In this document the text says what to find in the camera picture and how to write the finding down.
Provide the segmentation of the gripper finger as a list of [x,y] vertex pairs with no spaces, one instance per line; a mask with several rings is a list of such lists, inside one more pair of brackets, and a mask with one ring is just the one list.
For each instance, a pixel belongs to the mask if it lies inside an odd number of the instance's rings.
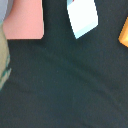
[[3,24],[0,23],[0,90],[8,80],[11,70],[8,68],[10,54],[8,42],[3,31]]

